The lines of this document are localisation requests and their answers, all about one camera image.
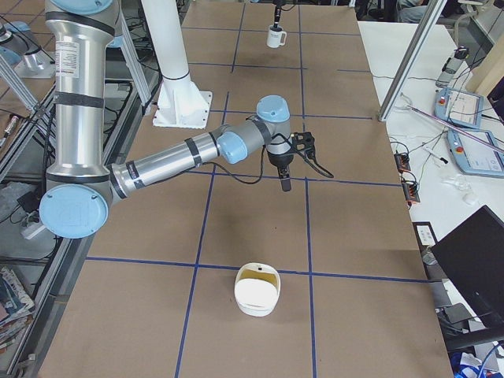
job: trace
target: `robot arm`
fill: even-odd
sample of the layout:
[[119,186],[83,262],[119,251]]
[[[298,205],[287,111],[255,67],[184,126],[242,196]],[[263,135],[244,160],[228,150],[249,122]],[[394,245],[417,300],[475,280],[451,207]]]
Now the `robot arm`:
[[266,146],[270,161],[278,159],[288,169],[292,156],[283,159],[291,149],[287,103],[280,96],[267,96],[258,103],[257,113],[239,126],[224,124],[213,132],[186,139],[138,161],[111,165],[114,194],[118,198],[127,198],[133,191],[199,167],[219,156],[235,164],[262,146]]
[[[174,0],[169,1],[176,12]],[[48,191],[40,203],[39,214],[54,234],[72,239],[89,236],[104,225],[113,203],[220,155],[234,164],[266,146],[270,162],[278,168],[284,191],[291,189],[288,167],[294,154],[306,152],[308,158],[312,154],[317,163],[314,148],[307,147],[310,143],[313,146],[313,138],[291,136],[287,103],[273,95],[263,98],[257,114],[239,126],[223,125],[157,154],[105,167],[102,163],[105,51],[113,41],[119,15],[117,0],[46,0],[46,24],[56,35],[57,148],[55,162],[46,171]],[[178,17],[173,19],[176,25],[171,28],[180,29]],[[172,45],[183,55],[177,61],[186,61],[182,42]],[[161,71],[164,80],[175,84],[170,93],[177,96],[183,93],[184,83],[193,87],[188,73],[174,79],[166,76],[163,68]],[[189,101],[194,95],[185,98]]]

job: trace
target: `white cup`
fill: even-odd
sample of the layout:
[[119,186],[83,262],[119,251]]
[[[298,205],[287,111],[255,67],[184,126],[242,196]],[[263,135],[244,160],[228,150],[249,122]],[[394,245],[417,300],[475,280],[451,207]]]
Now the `white cup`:
[[240,310],[253,317],[270,314],[280,296],[280,275],[269,265],[249,262],[238,271],[235,299]]
[[274,28],[273,25],[269,25],[268,29],[268,39],[266,40],[266,45],[272,49],[285,45],[285,40],[287,39],[287,33],[279,26]]

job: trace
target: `light blue joint cap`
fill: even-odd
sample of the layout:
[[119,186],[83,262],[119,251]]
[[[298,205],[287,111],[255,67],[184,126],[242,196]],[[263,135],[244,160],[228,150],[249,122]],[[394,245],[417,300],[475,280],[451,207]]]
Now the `light blue joint cap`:
[[287,101],[276,94],[261,98],[258,102],[257,113],[263,120],[273,123],[285,122],[291,117]]
[[112,49],[116,49],[121,46],[123,46],[123,36],[122,35],[118,35],[117,37],[113,37],[113,41],[107,45],[107,47],[110,47]]
[[225,132],[217,138],[219,151],[229,164],[236,164],[248,156],[246,144],[234,132]]
[[22,31],[22,32],[29,32],[30,31],[29,25],[23,21],[12,21],[9,23],[5,23],[3,26],[9,32],[12,32],[12,33],[19,33],[19,31]]
[[80,16],[90,16],[107,9],[113,0],[51,0],[66,12]]
[[0,47],[0,55],[9,63],[9,65],[16,65],[21,61],[21,56],[13,52],[12,50],[8,50],[4,47]]
[[42,197],[40,220],[58,236],[79,239],[94,234],[106,222],[109,207],[95,189],[66,183]]

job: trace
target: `white pole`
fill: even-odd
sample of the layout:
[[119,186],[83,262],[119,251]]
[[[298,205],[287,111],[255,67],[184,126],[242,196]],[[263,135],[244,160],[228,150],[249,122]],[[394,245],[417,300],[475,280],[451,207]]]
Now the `white pole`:
[[191,81],[175,0],[142,0],[142,5],[163,75],[154,124],[204,128],[212,94]]

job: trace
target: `white table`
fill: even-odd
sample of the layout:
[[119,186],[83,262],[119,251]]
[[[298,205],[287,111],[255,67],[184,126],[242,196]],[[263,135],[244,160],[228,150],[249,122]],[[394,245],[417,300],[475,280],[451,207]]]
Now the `white table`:
[[[372,74],[393,77],[415,32],[416,25],[359,22],[359,28]],[[444,62],[455,48],[445,27],[436,25],[409,76],[436,79]],[[463,65],[459,72],[466,67],[467,65]],[[463,76],[459,79],[455,87],[460,88],[465,78],[466,76]],[[380,103],[384,100],[391,82],[392,79],[375,77],[374,83]],[[415,107],[432,113],[436,89],[438,88],[433,80],[410,78],[406,82],[403,93],[413,100]],[[484,109],[490,107],[485,99]],[[493,109],[483,113],[496,117]],[[499,122],[483,119],[481,128],[491,130],[497,138],[504,139],[504,127]],[[391,137],[412,149],[437,136],[443,129],[433,120],[426,120],[415,113],[393,111],[387,120],[387,130]],[[420,185],[421,203],[413,205],[409,212],[412,221],[430,221],[437,238],[442,239],[482,205],[488,205],[504,219],[503,179],[462,176],[450,154],[446,137],[437,143],[434,150],[450,163],[444,165],[433,157],[428,159]],[[410,155],[412,171],[418,179],[421,176],[421,167],[427,158],[428,153],[421,148]],[[458,178],[459,182],[466,183],[469,189],[461,191],[453,184],[447,183],[453,182],[455,178]],[[472,205],[464,201],[465,195],[470,191],[476,195],[476,203]]]

